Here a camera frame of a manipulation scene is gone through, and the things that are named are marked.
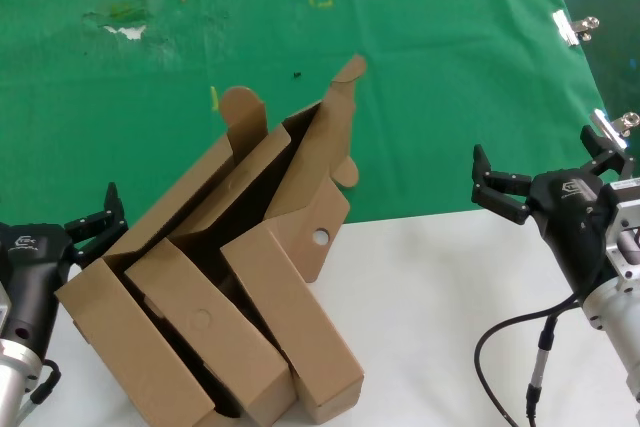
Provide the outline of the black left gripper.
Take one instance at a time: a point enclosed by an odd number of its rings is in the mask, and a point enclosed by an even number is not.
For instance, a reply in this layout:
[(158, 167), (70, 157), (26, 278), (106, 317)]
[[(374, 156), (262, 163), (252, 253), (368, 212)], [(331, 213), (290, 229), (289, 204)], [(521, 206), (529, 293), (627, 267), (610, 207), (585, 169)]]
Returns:
[(110, 182), (103, 210), (55, 224), (1, 226), (1, 279), (11, 301), (3, 340), (47, 347), (58, 312), (55, 292), (66, 282), (71, 262), (87, 267), (128, 230), (117, 186)]

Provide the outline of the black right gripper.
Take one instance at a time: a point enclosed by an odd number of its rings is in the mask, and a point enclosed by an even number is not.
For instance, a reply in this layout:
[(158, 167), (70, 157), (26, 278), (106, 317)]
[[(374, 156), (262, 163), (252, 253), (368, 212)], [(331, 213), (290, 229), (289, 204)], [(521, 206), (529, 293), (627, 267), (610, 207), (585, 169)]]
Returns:
[[(580, 169), (564, 169), (536, 176), (492, 169), (484, 149), (473, 149), (471, 200), (515, 224), (530, 215), (551, 249), (572, 292), (579, 298), (613, 278), (604, 254), (604, 231), (609, 215), (597, 203), (604, 182), (598, 176), (614, 171), (619, 180), (631, 179), (634, 159), (611, 139), (585, 125), (580, 140), (591, 156)], [(527, 204), (517, 200), (527, 198)]]

